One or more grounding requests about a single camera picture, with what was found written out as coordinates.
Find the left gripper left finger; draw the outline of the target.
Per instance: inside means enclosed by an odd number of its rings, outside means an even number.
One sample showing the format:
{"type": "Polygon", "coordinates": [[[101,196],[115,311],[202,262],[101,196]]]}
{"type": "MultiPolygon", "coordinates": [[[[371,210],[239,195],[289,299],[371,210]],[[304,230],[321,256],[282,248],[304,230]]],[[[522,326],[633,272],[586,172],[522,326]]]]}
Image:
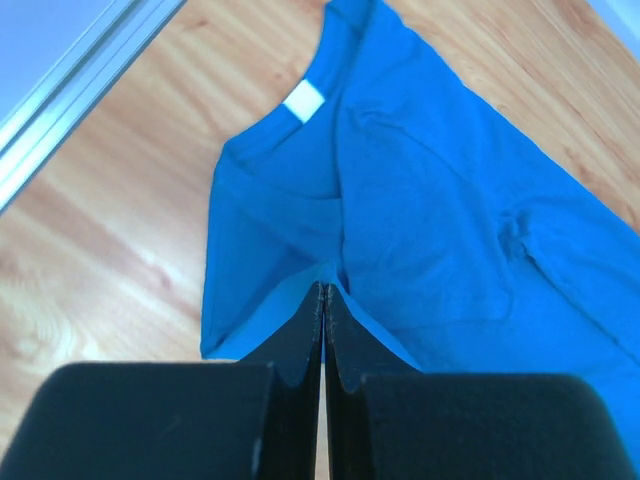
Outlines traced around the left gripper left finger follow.
{"type": "Polygon", "coordinates": [[[75,363],[37,390],[5,479],[311,479],[321,285],[231,363],[75,363]]]}

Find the blue t-shirt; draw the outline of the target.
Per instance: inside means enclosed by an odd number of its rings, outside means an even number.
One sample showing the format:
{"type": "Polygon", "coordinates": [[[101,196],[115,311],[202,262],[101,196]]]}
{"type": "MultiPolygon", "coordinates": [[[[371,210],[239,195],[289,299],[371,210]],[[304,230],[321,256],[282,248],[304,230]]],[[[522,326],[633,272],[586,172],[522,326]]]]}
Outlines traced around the blue t-shirt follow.
{"type": "Polygon", "coordinates": [[[639,238],[381,1],[326,5],[286,100],[210,197],[204,358],[239,359],[314,282],[424,372],[562,372],[639,454],[639,238]]]}

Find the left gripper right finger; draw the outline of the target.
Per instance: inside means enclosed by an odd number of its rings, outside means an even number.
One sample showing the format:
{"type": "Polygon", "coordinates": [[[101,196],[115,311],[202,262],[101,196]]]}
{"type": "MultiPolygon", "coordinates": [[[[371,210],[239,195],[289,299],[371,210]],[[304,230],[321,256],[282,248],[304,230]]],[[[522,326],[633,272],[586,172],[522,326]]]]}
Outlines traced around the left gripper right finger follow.
{"type": "Polygon", "coordinates": [[[595,391],[567,375],[424,374],[324,299],[334,479],[633,479],[595,391]]]}

